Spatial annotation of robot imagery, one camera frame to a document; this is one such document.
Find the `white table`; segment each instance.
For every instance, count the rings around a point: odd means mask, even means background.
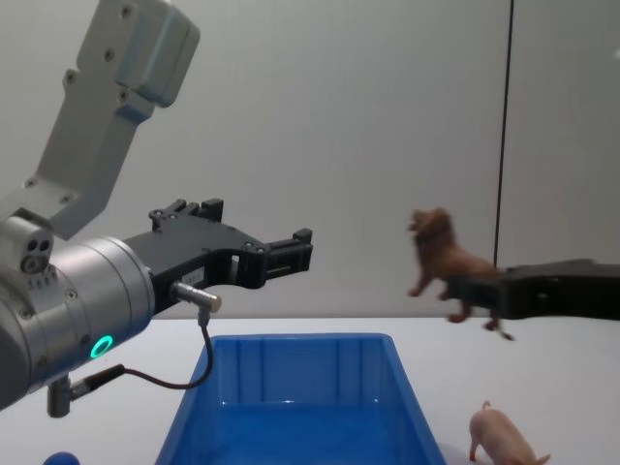
[[[392,336],[449,465],[467,464],[468,423],[489,399],[550,463],[611,464],[620,455],[620,324],[579,319],[507,322],[515,343],[481,329],[482,320],[215,320],[218,334],[382,332]],[[140,336],[82,367],[73,379],[122,362],[185,381],[202,350],[194,321],[158,321]],[[41,465],[69,450],[83,465],[151,464],[182,392],[133,377],[50,419],[40,390],[0,413],[0,463]],[[484,458],[480,463],[488,463]]]

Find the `blue object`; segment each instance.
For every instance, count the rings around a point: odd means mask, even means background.
[[[161,465],[445,465],[390,337],[213,338]],[[204,371],[203,351],[194,378]]]
[[[43,465],[79,465],[79,460],[72,453],[58,452],[51,455]]]

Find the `black vertical line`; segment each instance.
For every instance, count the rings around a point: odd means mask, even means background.
[[[502,188],[504,187],[504,154],[506,153],[506,127],[508,122],[508,94],[511,84],[511,62],[512,62],[512,27],[514,24],[514,0],[511,0],[511,11],[508,26],[508,50],[506,53],[506,82],[504,84],[504,115],[502,118],[502,146],[500,148],[500,174],[497,185],[497,211],[495,213],[495,248],[493,251],[493,262],[497,265],[497,254],[500,241],[500,215],[502,213]]]

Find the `gray wall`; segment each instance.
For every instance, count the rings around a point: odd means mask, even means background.
[[[186,85],[139,129],[108,210],[78,238],[140,233],[154,207],[220,197],[225,221],[258,238],[316,234],[310,273],[218,289],[222,316],[445,311],[435,293],[406,297],[405,229],[414,207],[440,204],[492,257],[509,2],[175,4],[202,31]],[[4,6],[0,195],[36,167],[95,5]]]
[[[620,2],[518,0],[500,264],[620,263]]]

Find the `toy pig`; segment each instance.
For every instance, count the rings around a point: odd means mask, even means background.
[[[473,276],[483,279],[499,278],[500,272],[490,262],[470,254],[456,242],[450,214],[443,208],[416,210],[409,231],[414,233],[421,276],[418,285],[409,291],[411,297],[421,295],[434,279],[446,281],[451,276]],[[450,298],[448,290],[439,294],[440,300]],[[461,313],[449,315],[452,323],[462,323],[472,315],[472,306],[461,302]],[[489,331],[497,330],[504,338],[513,340],[500,324],[497,312],[491,311],[491,321],[484,325]]]
[[[543,465],[551,455],[537,459],[516,426],[486,401],[469,424],[472,447],[469,459],[476,461],[476,448],[482,446],[495,465]]]

